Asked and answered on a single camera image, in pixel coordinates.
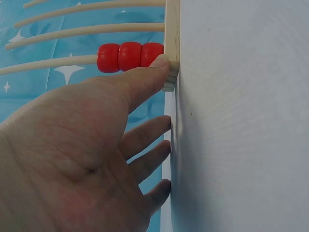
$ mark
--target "bead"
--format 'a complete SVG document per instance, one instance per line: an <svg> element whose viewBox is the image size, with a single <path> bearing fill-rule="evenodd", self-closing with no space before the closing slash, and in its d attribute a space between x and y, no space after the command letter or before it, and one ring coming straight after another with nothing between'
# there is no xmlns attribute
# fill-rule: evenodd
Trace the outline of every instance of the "bead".
<svg viewBox="0 0 309 232"><path fill-rule="evenodd" d="M145 43L141 47L141 67L149 67L151 63L164 53L164 46L160 43Z"/></svg>
<svg viewBox="0 0 309 232"><path fill-rule="evenodd" d="M114 43L104 44L98 49L97 66L101 72L116 73L119 71L118 50L119 45Z"/></svg>
<svg viewBox="0 0 309 232"><path fill-rule="evenodd" d="M118 52L118 65L122 71L140 67L141 44L125 42L120 45Z"/></svg>

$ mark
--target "blue fabric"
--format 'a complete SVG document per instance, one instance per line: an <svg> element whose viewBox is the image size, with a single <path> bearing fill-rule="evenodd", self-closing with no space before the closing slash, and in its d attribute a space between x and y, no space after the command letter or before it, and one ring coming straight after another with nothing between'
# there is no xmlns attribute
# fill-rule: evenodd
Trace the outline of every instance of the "blue fabric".
<svg viewBox="0 0 309 232"><path fill-rule="evenodd" d="M163 43L161 32L108 33L63 38L5 51L4 46L19 34L20 29L14 29L14 23L45 12L74 6L79 2L81 4L97 2L95 0L50 0L23 9L23 4L28 1L30 0L0 0L0 68L42 59L68 57L70 54L72 56L93 55L97 53L99 46L106 43L121 44L126 41L137 41L142 44L149 41ZM164 7L112 8L59 16L22 27L20 36L31 37L61 29L133 22L164 22ZM81 65L73 69L76 71L70 78L67 77L68 84L79 83L92 76L105 75L97 70L96 65ZM0 121L46 91L65 85L66 79L61 71L61 68L51 68L0 76ZM130 115L127 130L163 114L164 93L160 92ZM158 139L148 150L162 139L163 137ZM148 192L161 180L161 172L160 167L141 183L143 193ZM160 212L152 217L148 231L158 232L159 228Z"/></svg>

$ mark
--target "wooden frame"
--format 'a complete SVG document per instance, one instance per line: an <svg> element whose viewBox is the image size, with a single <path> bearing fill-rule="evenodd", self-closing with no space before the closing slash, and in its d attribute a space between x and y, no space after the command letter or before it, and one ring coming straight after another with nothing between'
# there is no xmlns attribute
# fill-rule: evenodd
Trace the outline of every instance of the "wooden frame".
<svg viewBox="0 0 309 232"><path fill-rule="evenodd" d="M164 54L169 58L169 77L163 91L172 92L180 66L180 0L166 0Z"/></svg>
<svg viewBox="0 0 309 232"><path fill-rule="evenodd" d="M154 1L154 4L161 4L161 0ZM83 28L67 29L57 32L46 33L30 38L22 39L6 45L6 49L13 49L27 44L41 41L64 38L74 35L84 35L93 33L125 32L125 31L164 31L164 54L169 59L170 71L168 79L162 91L172 92L176 85L180 66L180 0L166 0L165 23L127 23L99 25ZM0 69L0 75L15 72L23 72L34 69L51 68L69 65L95 64L97 55L56 58L40 60L25 64L18 64Z"/></svg>

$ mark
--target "wooden rod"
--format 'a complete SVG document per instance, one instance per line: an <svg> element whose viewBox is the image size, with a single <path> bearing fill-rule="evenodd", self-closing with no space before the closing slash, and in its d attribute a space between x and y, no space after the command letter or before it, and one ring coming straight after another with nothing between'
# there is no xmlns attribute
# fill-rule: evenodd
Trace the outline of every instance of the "wooden rod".
<svg viewBox="0 0 309 232"><path fill-rule="evenodd" d="M72 14L76 12L107 9L113 7L132 7L132 6L165 6L165 0L110 0L104 2L89 3L79 6L72 6L25 19L21 22L16 23L14 27L19 28L44 19Z"/></svg>
<svg viewBox="0 0 309 232"><path fill-rule="evenodd" d="M25 3L24 8L28 8L28 7L31 7L31 6L46 2L46 1L48 1L48 0L33 0L33 1Z"/></svg>
<svg viewBox="0 0 309 232"><path fill-rule="evenodd" d="M96 62L97 62L97 55L46 59L2 68L0 69L0 75L15 72L18 73L34 69L44 69L44 68L70 66L70 65L95 64Z"/></svg>
<svg viewBox="0 0 309 232"><path fill-rule="evenodd" d="M42 41L65 38L76 35L88 35L97 33L111 33L111 32L130 32L130 31L164 31L164 23L123 23L123 24L107 24L99 26L89 26L82 28L73 28L67 30L60 30L50 32L42 35L36 35L20 41L9 43L5 46L6 50L17 47L34 44Z"/></svg>

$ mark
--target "hand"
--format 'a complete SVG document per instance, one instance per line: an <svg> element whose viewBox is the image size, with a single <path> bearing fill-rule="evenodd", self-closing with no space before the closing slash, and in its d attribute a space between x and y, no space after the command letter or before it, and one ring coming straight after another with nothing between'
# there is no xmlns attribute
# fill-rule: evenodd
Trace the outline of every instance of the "hand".
<svg viewBox="0 0 309 232"><path fill-rule="evenodd" d="M128 115L157 93L169 65L88 79L31 101L0 126L3 231L139 232L165 202L170 182L143 195L138 184L170 143L135 156L170 129L161 116L124 133Z"/></svg>

